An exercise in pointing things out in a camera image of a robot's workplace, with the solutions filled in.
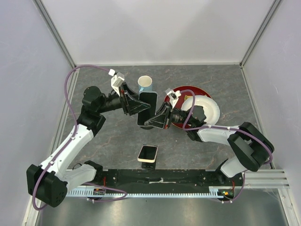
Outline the black folding phone stand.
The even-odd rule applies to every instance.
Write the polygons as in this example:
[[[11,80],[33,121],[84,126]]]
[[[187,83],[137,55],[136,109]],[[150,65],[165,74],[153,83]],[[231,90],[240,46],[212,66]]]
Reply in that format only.
[[[142,162],[142,168],[143,169],[152,170],[152,169],[155,169],[155,167],[156,167],[156,161],[154,163]]]

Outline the phone with beige case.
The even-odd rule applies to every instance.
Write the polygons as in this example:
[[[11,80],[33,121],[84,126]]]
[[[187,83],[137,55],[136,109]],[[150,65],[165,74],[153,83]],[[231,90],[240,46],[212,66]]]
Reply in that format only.
[[[139,162],[154,163],[157,158],[158,147],[154,145],[143,145],[137,160]]]

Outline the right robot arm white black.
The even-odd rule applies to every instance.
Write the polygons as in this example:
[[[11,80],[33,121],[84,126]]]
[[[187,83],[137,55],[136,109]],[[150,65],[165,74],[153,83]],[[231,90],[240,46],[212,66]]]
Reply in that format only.
[[[235,156],[223,162],[215,174],[216,182],[227,185],[232,177],[244,171],[257,172],[264,164],[270,164],[274,147],[269,140],[249,122],[240,126],[206,125],[203,107],[193,106],[184,111],[164,102],[154,116],[144,121],[145,126],[169,128],[171,123],[182,123],[191,140],[228,145]]]

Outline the black round-base phone holder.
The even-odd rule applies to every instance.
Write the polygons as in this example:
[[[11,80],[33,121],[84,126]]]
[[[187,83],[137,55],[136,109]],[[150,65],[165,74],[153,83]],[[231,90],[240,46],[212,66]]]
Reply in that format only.
[[[150,130],[150,129],[153,129],[154,127],[153,126],[140,126],[140,128],[144,129],[144,130]]]

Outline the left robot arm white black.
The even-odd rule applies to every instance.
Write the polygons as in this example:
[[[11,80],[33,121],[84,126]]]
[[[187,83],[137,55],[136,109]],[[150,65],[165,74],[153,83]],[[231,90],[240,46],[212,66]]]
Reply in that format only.
[[[32,195],[36,210],[40,209],[35,203],[36,199],[57,207],[70,190],[86,182],[99,185],[103,181],[102,166],[92,161],[72,171],[67,171],[67,168],[103,127],[106,121],[103,113],[123,109],[125,114],[133,115],[150,109],[151,105],[139,100],[139,95],[125,82],[118,90],[119,93],[107,96],[96,86],[88,87],[84,91],[83,106],[71,133],[40,165],[32,164],[27,169],[28,193]]]

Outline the dark phone with grey case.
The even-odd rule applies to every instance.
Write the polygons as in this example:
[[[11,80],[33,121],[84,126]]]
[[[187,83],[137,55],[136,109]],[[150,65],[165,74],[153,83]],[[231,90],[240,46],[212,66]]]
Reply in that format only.
[[[139,100],[150,105],[150,108],[138,113],[137,125],[142,129],[152,129],[152,126],[145,126],[144,123],[153,117],[156,112],[158,94],[154,91],[141,92],[139,94]]]

